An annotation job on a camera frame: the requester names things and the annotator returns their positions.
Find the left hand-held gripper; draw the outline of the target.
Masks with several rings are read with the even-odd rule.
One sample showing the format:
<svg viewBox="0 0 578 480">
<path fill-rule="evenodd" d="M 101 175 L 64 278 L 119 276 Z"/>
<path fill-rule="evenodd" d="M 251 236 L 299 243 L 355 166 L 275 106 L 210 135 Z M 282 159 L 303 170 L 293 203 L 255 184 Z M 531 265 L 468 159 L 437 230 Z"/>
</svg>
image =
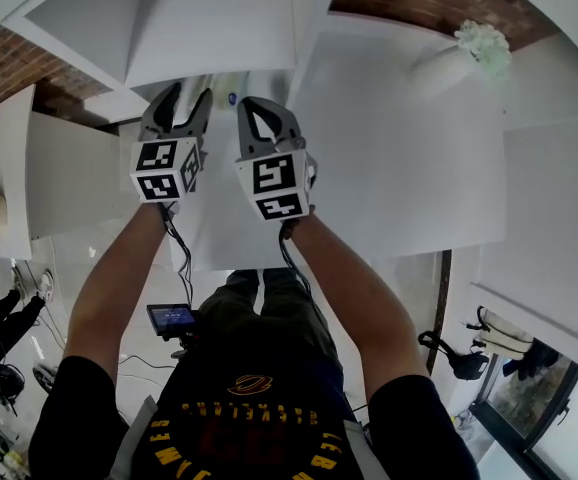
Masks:
<svg viewBox="0 0 578 480">
<path fill-rule="evenodd" d="M 197 189 L 204 163 L 202 138 L 213 107 L 213 91 L 205 89 L 188 119 L 173 127 L 180 93 L 180 82 L 170 84 L 142 115 L 142 138 L 159 138 L 171 129 L 173 137 L 132 145 L 130 177 L 142 203 L 177 202 Z"/>
</svg>

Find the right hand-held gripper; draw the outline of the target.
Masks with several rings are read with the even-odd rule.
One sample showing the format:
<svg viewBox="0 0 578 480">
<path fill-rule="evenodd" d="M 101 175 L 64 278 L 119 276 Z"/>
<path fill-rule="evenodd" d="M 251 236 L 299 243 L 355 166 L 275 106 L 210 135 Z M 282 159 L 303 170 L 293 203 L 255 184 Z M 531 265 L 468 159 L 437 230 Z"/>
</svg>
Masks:
<svg viewBox="0 0 578 480">
<path fill-rule="evenodd" d="M 257 215 L 264 221 L 306 216 L 317 163 L 295 115 L 272 100 L 249 96 L 238 104 L 237 118 L 241 158 L 235 171 Z M 277 143 L 261 134 L 256 119 Z"/>
</svg>

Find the white plastic packet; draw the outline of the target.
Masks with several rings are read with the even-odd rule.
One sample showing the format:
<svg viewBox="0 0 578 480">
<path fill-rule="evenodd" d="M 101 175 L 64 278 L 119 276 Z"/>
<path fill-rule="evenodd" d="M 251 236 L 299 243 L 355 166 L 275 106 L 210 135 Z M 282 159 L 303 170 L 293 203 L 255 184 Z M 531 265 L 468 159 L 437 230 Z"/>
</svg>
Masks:
<svg viewBox="0 0 578 480">
<path fill-rule="evenodd" d="M 219 111 L 230 111 L 248 95 L 250 72 L 228 72 L 215 74 L 210 84 L 213 107 Z"/>
</svg>

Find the person's left forearm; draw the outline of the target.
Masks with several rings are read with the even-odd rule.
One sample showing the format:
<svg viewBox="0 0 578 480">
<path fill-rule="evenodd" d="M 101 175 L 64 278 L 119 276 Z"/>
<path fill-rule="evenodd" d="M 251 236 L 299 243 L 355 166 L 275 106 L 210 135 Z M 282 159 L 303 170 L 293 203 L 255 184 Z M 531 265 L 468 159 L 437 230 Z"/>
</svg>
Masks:
<svg viewBox="0 0 578 480">
<path fill-rule="evenodd" d="M 86 279 L 71 311 L 66 357 L 117 380 L 120 346 L 166 234 L 159 207 L 142 204 Z"/>
</svg>

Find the person's right forearm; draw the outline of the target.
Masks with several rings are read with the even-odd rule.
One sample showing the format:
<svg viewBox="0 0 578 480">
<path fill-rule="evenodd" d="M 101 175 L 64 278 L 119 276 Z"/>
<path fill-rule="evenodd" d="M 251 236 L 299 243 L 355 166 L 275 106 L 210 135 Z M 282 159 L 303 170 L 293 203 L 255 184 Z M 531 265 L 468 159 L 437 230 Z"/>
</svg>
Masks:
<svg viewBox="0 0 578 480">
<path fill-rule="evenodd" d="M 380 276 L 315 214 L 283 223 L 360 354 L 368 399 L 389 382 L 427 378 L 413 322 Z"/>
</svg>

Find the white desk with shelving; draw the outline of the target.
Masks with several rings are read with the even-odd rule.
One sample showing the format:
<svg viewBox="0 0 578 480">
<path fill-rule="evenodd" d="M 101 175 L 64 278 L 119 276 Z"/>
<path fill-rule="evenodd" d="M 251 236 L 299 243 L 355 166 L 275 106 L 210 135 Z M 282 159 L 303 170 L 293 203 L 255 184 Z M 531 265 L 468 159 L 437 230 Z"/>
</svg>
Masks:
<svg viewBox="0 0 578 480">
<path fill-rule="evenodd" d="M 452 39 L 330 2 L 0 0 L 0 25 L 111 89 L 83 103 L 110 122 L 142 114 L 168 82 L 185 82 L 185 113 L 193 75 L 249 71 L 248 93 L 298 116 L 320 167 L 319 214 L 370 259 L 502 240 L 503 133 L 578 119 L 578 40 L 557 0 L 535 5 L 567 35 L 515 52 L 503 84 L 475 72 L 430 99 L 410 72 Z M 235 121 L 214 111 L 206 167 L 184 201 L 183 236 L 201 270 L 281 261 L 275 226 L 238 183 Z"/>
</svg>

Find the white side table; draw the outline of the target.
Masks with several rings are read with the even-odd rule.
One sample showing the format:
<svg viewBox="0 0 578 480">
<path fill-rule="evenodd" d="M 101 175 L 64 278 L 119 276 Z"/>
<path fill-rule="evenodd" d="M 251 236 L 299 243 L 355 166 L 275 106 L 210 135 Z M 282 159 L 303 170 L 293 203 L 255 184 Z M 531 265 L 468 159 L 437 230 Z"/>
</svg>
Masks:
<svg viewBox="0 0 578 480">
<path fill-rule="evenodd" d="M 33 111 L 29 86 L 0 103 L 0 257 L 119 217 L 117 136 Z"/>
</svg>

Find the olive trousers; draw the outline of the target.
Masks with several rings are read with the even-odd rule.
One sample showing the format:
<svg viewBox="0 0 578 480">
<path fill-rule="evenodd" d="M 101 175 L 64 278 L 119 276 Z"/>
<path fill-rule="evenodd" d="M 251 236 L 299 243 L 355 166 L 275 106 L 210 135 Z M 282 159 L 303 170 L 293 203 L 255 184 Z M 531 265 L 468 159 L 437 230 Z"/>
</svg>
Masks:
<svg viewBox="0 0 578 480">
<path fill-rule="evenodd" d="M 235 270 L 199 308 L 202 330 L 213 336 L 236 330 L 269 330 L 287 336 L 341 369 L 327 321 L 289 268 Z"/>
</svg>

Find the white vase with white flowers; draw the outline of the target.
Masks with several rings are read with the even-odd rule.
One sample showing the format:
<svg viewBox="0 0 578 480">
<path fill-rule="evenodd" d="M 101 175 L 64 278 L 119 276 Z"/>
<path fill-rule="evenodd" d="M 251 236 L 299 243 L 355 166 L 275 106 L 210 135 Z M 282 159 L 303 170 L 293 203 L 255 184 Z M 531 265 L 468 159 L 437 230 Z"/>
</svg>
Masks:
<svg viewBox="0 0 578 480">
<path fill-rule="evenodd" d="M 490 24 L 464 20 L 454 32 L 456 43 L 419 61 L 410 72 L 415 94 L 435 98 L 475 72 L 505 78 L 512 62 L 506 36 Z"/>
</svg>

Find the small black monitor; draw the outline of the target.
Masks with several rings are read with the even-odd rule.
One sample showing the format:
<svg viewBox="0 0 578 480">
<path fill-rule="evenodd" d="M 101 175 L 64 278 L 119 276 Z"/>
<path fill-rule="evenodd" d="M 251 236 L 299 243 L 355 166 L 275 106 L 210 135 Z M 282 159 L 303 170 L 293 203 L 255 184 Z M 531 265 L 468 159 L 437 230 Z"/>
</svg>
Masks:
<svg viewBox="0 0 578 480">
<path fill-rule="evenodd" d="M 146 311 L 151 325 L 163 341 L 177 340 L 180 349 L 171 354 L 174 360 L 182 360 L 199 342 L 198 311 L 183 304 L 148 304 Z"/>
</svg>

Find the black printed shirt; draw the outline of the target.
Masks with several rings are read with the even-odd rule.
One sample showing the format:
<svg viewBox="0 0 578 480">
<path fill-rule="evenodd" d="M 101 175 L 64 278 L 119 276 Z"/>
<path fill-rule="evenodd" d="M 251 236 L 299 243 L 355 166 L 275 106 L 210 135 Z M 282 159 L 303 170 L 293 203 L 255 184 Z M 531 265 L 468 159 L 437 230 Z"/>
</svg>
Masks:
<svg viewBox="0 0 578 480">
<path fill-rule="evenodd" d="M 369 402 L 361 445 L 333 372 L 229 359 L 183 365 L 133 440 L 128 480 L 480 480 L 428 378 L 407 376 Z M 29 449 L 33 480 L 107 480 L 129 434 L 106 372 L 59 367 Z"/>
</svg>

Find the black stand base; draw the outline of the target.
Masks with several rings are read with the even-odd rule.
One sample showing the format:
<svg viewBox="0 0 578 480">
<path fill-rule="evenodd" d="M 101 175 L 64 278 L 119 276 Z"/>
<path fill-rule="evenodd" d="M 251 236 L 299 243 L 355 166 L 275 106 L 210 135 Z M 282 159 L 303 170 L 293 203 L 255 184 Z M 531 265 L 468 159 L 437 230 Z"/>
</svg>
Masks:
<svg viewBox="0 0 578 480">
<path fill-rule="evenodd" d="M 36 362 L 32 368 L 35 380 L 47 394 L 53 389 L 57 372 L 57 366 L 51 366 L 45 362 Z"/>
</svg>

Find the beige backpack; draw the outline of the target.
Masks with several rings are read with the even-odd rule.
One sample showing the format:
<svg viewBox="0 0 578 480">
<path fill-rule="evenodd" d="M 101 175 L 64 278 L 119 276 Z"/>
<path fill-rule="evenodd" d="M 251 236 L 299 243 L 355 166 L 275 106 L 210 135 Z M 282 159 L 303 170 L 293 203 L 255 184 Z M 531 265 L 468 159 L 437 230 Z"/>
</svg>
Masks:
<svg viewBox="0 0 578 480">
<path fill-rule="evenodd" d="M 478 332 L 472 340 L 473 347 L 487 354 L 520 361 L 533 346 L 533 336 L 484 306 L 478 307 L 476 316 L 477 324 L 465 325 L 467 329 Z"/>
</svg>

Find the black jacket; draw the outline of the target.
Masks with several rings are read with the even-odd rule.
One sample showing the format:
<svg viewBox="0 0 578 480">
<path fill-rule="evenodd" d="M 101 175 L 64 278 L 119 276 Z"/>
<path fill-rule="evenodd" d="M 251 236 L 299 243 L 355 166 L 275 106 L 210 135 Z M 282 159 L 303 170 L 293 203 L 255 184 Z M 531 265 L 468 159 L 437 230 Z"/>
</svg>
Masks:
<svg viewBox="0 0 578 480">
<path fill-rule="evenodd" d="M 560 353 L 558 351 L 540 340 L 535 340 L 523 358 L 507 362 L 502 368 L 502 373 L 504 377 L 516 373 L 518 379 L 523 381 L 527 378 L 533 378 L 543 369 L 552 367 L 559 358 Z"/>
</svg>

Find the black window frame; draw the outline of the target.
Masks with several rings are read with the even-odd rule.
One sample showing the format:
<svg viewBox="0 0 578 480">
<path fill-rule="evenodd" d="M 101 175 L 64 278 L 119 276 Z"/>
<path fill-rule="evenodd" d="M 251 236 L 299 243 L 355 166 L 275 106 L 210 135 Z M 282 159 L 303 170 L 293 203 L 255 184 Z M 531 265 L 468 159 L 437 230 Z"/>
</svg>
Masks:
<svg viewBox="0 0 578 480">
<path fill-rule="evenodd" d="M 495 355 L 470 412 L 527 480 L 578 480 L 578 364 L 565 355 L 534 376 Z"/>
</svg>

